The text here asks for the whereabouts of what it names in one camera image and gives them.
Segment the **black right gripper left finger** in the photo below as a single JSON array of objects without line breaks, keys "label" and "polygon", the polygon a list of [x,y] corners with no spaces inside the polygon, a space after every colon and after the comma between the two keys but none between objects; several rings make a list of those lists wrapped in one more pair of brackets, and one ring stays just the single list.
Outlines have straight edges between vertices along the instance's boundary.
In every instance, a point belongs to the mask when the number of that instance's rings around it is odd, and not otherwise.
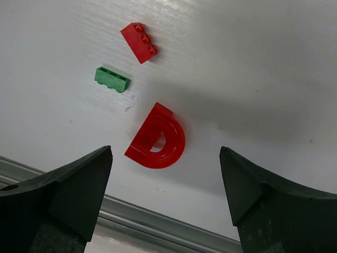
[{"label": "black right gripper left finger", "polygon": [[110,177],[109,145],[1,189],[1,252],[84,252]]}]

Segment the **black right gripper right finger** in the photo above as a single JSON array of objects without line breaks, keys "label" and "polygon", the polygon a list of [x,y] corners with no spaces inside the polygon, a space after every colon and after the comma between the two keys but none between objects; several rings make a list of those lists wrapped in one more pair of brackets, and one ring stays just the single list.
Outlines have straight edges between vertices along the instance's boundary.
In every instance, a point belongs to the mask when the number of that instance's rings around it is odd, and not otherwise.
[{"label": "black right gripper right finger", "polygon": [[336,252],[336,195],[290,181],[228,147],[220,165],[243,252]]}]

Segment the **red arch lego piece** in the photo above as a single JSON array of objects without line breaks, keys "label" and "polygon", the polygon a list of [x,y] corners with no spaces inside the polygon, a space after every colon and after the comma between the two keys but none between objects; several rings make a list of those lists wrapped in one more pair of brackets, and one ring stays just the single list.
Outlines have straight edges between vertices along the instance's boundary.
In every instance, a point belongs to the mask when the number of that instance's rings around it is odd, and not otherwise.
[{"label": "red arch lego piece", "polygon": [[174,113],[155,103],[124,155],[150,169],[173,165],[183,154],[186,139]]}]

